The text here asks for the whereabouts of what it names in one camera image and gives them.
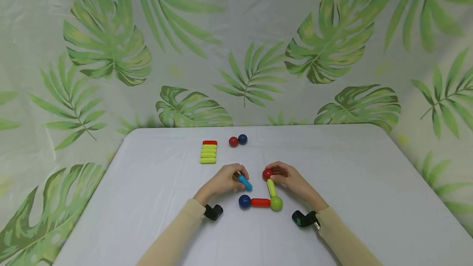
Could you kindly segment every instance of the black wrist band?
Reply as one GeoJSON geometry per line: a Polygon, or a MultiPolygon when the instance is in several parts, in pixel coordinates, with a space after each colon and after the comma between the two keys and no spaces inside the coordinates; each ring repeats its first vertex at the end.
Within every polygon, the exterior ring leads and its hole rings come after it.
{"type": "Polygon", "coordinates": [[[223,208],[219,206],[218,204],[216,204],[214,208],[212,208],[208,204],[205,205],[204,216],[208,217],[212,221],[216,221],[222,213],[223,213],[223,208]]]}
{"type": "Polygon", "coordinates": [[[301,213],[301,211],[295,211],[292,214],[292,219],[299,227],[307,227],[312,224],[315,224],[317,230],[320,230],[320,223],[319,220],[317,220],[314,211],[308,213],[307,215],[304,215],[303,213],[301,213]]]}

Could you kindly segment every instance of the right hand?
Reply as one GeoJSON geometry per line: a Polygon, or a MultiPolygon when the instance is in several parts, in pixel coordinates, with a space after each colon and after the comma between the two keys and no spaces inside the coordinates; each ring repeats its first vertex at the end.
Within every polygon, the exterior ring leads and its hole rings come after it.
{"type": "Polygon", "coordinates": [[[328,204],[320,194],[299,174],[295,167],[277,161],[268,164],[265,169],[272,169],[274,175],[271,176],[271,180],[275,183],[286,185],[289,190],[307,201],[314,208],[315,212],[328,207],[328,204]]]}

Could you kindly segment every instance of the blue ball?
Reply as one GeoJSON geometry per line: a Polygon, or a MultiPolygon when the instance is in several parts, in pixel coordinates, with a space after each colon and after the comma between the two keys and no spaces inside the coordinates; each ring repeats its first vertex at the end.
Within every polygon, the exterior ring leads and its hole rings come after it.
{"type": "Polygon", "coordinates": [[[246,142],[248,142],[248,137],[246,135],[239,135],[238,142],[240,143],[240,145],[245,145],[246,142]]]}
{"type": "Polygon", "coordinates": [[[238,204],[240,204],[241,208],[248,208],[251,206],[251,198],[248,195],[243,194],[240,196],[238,204]]]}

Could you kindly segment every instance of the backdrop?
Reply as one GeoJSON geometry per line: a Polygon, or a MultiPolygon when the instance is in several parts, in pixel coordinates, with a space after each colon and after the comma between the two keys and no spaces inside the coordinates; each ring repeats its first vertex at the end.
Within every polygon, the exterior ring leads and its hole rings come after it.
{"type": "Polygon", "coordinates": [[[0,265],[51,265],[138,127],[371,123],[473,234],[472,5],[0,0],[0,265]]]}

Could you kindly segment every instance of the red rod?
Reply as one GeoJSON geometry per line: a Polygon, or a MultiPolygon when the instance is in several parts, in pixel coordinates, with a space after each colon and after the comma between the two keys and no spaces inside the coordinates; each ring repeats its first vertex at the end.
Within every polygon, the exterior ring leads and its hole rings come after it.
{"type": "Polygon", "coordinates": [[[271,200],[268,200],[266,198],[252,198],[251,205],[258,207],[270,207],[271,200]]]}

